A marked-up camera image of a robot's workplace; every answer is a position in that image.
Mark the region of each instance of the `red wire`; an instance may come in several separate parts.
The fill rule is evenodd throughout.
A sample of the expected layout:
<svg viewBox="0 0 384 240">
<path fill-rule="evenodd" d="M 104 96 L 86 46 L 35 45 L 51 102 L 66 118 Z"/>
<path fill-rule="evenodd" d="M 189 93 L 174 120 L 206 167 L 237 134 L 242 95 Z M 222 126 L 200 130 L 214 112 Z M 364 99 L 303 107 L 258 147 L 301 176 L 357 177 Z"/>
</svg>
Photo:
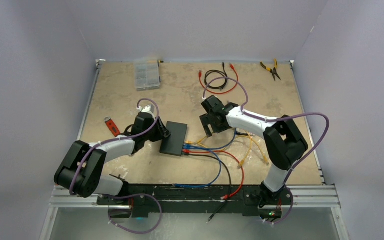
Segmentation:
<svg viewBox="0 0 384 240">
<path fill-rule="evenodd" d="M 235 68 L 233 67 L 232 64 L 230 64 L 230 68 L 233 70 L 234 74 L 236 74 L 236 80 L 239 82 L 238 73 L 236 72 L 236 70 L 235 70 Z M 201 76 L 202 76 L 202 72 L 201 71 L 199 71 L 198 76 L 199 76 L 199 83 L 205 89 L 205 85 L 203 84 L 203 81 L 201 80 Z M 213 92 L 213 91 L 208 90 L 208 88 L 207 88 L 207 92 L 212 93 L 212 94 L 216 94 L 216 95 L 227 94 L 228 92 L 230 92 L 233 89 L 235 89 L 237 85 L 238 85 L 238 83 L 236 83 L 230 90 L 225 91 L 225 92 Z"/>
<path fill-rule="evenodd" d="M 127 202 L 128 202 L 128 206 L 130 207 L 130 210 L 132 210 L 133 209 L 133 203 L 135 202 L 134 199 L 129 198 Z"/>
<path fill-rule="evenodd" d="M 191 154 L 210 154 L 211 152 L 209 151 L 190 151 L 188 149 L 183 149 L 183 152 L 185 153 L 191 153 Z M 236 162 L 239 164 L 240 161 L 234 156 L 232 155 L 231 153 L 227 152 L 227 151 L 222 151 L 222 150 L 214 150 L 213 152 L 216 152 L 216 153 L 225 153 L 225 154 L 228 154 L 230 155 L 232 158 L 234 158 L 236 160 Z M 242 181 L 240 182 L 240 185 L 239 187 L 236 189 L 236 191 L 234 191 L 232 194 L 229 195 L 229 198 L 235 196 L 239 190 L 241 190 L 242 188 L 242 185 L 244 185 L 244 179 L 245 179 L 245 172 L 244 172 L 244 168 L 243 167 L 240 167 L 240 169 L 242 170 Z M 224 195 L 223 196 L 223 200 L 226 199 L 228 197 L 228 195 Z"/>
</svg>

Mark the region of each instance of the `black wire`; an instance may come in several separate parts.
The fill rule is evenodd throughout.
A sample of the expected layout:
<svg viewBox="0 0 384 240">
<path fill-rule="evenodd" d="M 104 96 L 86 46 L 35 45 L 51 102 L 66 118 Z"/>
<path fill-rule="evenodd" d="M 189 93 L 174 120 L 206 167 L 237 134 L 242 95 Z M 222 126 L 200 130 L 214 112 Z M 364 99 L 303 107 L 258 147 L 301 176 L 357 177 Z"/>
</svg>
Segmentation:
<svg viewBox="0 0 384 240">
<path fill-rule="evenodd" d="M 236 135 L 238 135 L 238 136 L 248 136 L 248 133 L 243 133 L 243 132 L 236 131 Z"/>
<path fill-rule="evenodd" d="M 125 133 L 128 133 L 129 129 L 133 126 L 133 124 L 130 124 L 126 127 L 126 129 L 124 130 L 124 134 Z"/>
<path fill-rule="evenodd" d="M 207 83 L 207 77 L 210 75 L 210 74 L 220 74 L 221 76 L 223 77 L 228 77 L 228 74 L 226 73 L 226 70 L 225 70 L 225 62 L 223 62 L 222 64 L 223 66 L 223 71 L 219 71 L 219 70 L 209 70 L 205 73 L 205 77 L 204 77 L 204 83 L 205 85 L 207 86 L 208 83 Z M 224 83 L 220 86 L 208 86 L 209 89 L 224 89 L 226 87 L 226 85 L 228 84 L 228 80 L 227 79 L 224 79 Z"/>
<path fill-rule="evenodd" d="M 214 156 L 211 156 L 211 155 L 203 155 L 203 154 L 192 154 L 192 153 L 187 153 L 185 152 L 184 153 L 186 156 L 187 155 L 190 155 L 190 156 L 196 156 L 196 157 L 206 157 L 206 158 L 212 158 L 212 159 L 215 159 L 218 161 L 218 159 Z M 223 164 L 224 168 L 226 169 L 227 171 L 227 175 L 229 175 L 229 190 L 228 190 L 228 194 L 227 194 L 227 197 L 226 197 L 226 201 L 224 201 L 218 208 L 217 210 L 215 210 L 215 212 L 208 218 L 208 222 L 211 221 L 211 219 L 214 218 L 214 216 L 220 212 L 220 210 L 222 210 L 226 204 L 228 203 L 228 199 L 230 197 L 230 195 L 232 194 L 232 178 L 231 178 L 231 173 L 229 172 L 229 169 L 228 169 L 228 166 L 226 166 L 226 164 L 224 162 L 222 162 L 220 160 L 221 164 Z"/>
</svg>

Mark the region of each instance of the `table surface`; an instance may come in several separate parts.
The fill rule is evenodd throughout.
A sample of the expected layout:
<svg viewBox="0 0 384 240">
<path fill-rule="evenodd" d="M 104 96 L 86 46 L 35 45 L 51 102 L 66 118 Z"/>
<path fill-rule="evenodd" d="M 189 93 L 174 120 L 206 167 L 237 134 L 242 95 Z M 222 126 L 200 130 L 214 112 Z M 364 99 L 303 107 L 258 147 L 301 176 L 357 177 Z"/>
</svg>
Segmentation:
<svg viewBox="0 0 384 240">
<path fill-rule="evenodd" d="M 295 79 L 289 64 L 279 64 L 277 72 L 282 80 L 273 81 L 272 75 L 257 63 L 238 63 L 234 65 L 239 81 L 246 88 L 249 103 L 245 109 L 272 117 L 301 114 L 302 107 Z M 128 62 L 105 62 L 99 73 L 93 97 L 84 123 L 81 140 L 98 142 L 113 138 L 104 123 L 104 118 L 110 116 L 121 132 L 135 121 L 138 113 L 136 104 L 141 98 L 154 100 L 160 109 L 160 117 L 164 124 L 167 121 L 188 125 L 186 140 L 197 141 L 205 136 L 199 116 L 205 114 L 201 106 L 203 87 L 199 83 L 198 72 L 203 75 L 209 70 L 223 70 L 220 63 L 161 63 L 159 74 L 161 87 L 159 89 L 136 91 L 134 85 L 134 66 Z M 226 65 L 229 77 L 236 78 L 235 73 Z M 208 80 L 219 77 L 211 74 Z M 214 86 L 223 80 L 216 80 Z M 228 82 L 226 89 L 233 87 L 234 82 Z M 238 86 L 233 91 L 217 95 L 226 104 L 228 101 L 241 105 L 245 95 Z M 306 122 L 303 118 L 295 120 L 306 141 L 311 145 Z M 233 137 L 233 130 L 227 130 L 203 141 L 208 147 L 221 147 Z M 254 136 L 268 156 L 264 140 Z M 237 138 L 227 149 L 241 160 L 249 147 L 250 140 L 245 137 Z M 159 153 L 161 141 L 147 142 L 145 147 L 134 156 L 123 156 L 105 164 L 103 174 L 120 175 L 130 183 L 138 184 L 207 184 L 219 172 L 217 161 L 207 157 L 172 156 Z M 227 155 L 220 159 L 228 166 L 233 184 L 240 184 L 242 172 L 238 164 Z M 270 165 L 263 162 L 261 153 L 255 144 L 243 165 L 246 185 L 259 185 L 267 176 Z M 226 171 L 214 184 L 228 184 Z M 289 185 L 321 185 L 319 168 L 312 153 L 292 173 Z"/>
</svg>

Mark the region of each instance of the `yellow-handled pliers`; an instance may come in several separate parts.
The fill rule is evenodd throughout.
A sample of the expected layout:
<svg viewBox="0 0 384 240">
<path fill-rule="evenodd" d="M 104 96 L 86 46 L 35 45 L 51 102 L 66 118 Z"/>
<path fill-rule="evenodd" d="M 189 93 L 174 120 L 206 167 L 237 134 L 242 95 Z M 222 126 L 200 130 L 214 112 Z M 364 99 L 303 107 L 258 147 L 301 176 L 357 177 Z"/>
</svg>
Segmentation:
<svg viewBox="0 0 384 240">
<path fill-rule="evenodd" d="M 261 67 L 267 71 L 269 71 L 271 73 L 271 75 L 273 75 L 273 79 L 274 81 L 276 81 L 276 77 L 277 76 L 279 78 L 279 80 L 282 80 L 281 77 L 279 76 L 278 74 L 278 70 L 276 69 L 278 67 L 278 61 L 276 60 L 276 58 L 274 59 L 274 67 L 273 69 L 271 69 L 270 67 L 266 67 L 262 61 L 259 62 L 259 64 L 261 64 Z"/>
</svg>

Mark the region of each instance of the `white wall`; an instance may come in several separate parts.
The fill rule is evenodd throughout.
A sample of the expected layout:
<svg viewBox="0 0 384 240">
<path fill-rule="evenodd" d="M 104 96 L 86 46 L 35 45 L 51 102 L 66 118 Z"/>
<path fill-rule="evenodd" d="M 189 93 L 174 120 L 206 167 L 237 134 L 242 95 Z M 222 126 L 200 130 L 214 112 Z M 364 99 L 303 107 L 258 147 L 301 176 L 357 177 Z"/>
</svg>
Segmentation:
<svg viewBox="0 0 384 240">
<path fill-rule="evenodd" d="M 67 0 L 96 59 L 295 59 L 327 0 Z"/>
<path fill-rule="evenodd" d="M 38 239 L 94 58 L 63 0 L 0 0 L 0 239 Z"/>
<path fill-rule="evenodd" d="M 350 236 L 384 239 L 384 1 L 329 0 L 294 72 L 305 110 L 330 117 L 317 153 Z"/>
</svg>

